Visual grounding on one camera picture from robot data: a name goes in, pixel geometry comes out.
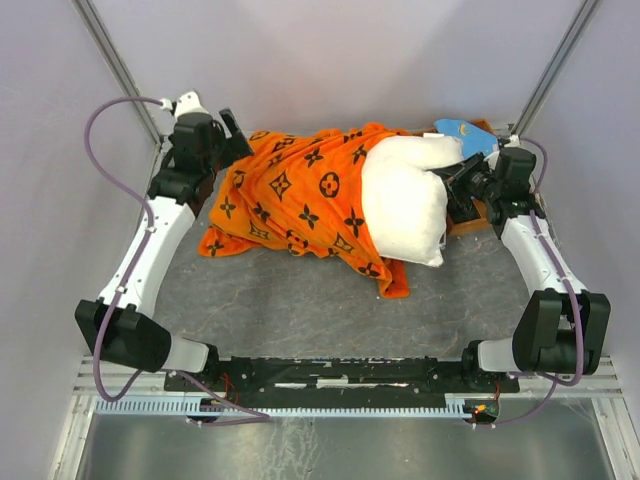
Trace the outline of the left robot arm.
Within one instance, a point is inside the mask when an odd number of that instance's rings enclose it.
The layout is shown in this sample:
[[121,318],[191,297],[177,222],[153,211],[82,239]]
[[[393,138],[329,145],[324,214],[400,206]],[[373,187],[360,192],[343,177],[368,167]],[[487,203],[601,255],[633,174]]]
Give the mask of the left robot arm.
[[217,349],[170,333],[153,316],[169,264],[216,175],[252,150],[230,109],[218,119],[202,107],[176,106],[174,114],[171,147],[142,200],[134,239],[98,298],[80,301],[75,318],[96,362],[183,370],[198,389],[209,390],[221,378]]

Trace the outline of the orange patterned pillowcase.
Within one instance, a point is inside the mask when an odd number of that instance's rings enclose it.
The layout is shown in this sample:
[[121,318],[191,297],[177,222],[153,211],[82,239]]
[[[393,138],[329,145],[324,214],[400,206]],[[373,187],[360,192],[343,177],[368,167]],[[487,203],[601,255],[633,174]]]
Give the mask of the orange patterned pillowcase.
[[252,155],[234,162],[219,184],[199,254],[222,258],[268,248],[338,257],[376,281],[382,297],[407,297],[405,266],[378,253],[361,201],[371,149],[397,134],[377,123],[309,137],[253,133]]

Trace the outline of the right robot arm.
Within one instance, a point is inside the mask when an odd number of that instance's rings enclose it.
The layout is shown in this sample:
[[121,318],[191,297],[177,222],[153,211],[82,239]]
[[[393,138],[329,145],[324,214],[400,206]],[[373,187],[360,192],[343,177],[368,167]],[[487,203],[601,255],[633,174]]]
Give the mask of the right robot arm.
[[458,368],[467,389],[481,391],[495,372],[532,373],[574,385],[598,368],[611,314],[606,295],[593,293],[570,271],[554,245],[543,207],[530,182],[535,155],[504,147],[491,159],[477,153],[437,170],[454,222],[468,220],[476,203],[509,250],[530,299],[509,338],[477,340]]

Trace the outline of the white pillow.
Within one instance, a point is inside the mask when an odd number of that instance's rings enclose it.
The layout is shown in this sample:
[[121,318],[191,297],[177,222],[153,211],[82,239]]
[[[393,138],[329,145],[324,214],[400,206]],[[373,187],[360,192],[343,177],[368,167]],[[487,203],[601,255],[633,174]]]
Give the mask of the white pillow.
[[463,161],[462,141],[444,134],[392,136],[362,167],[365,224],[381,257],[437,268],[446,237],[447,190],[437,169]]

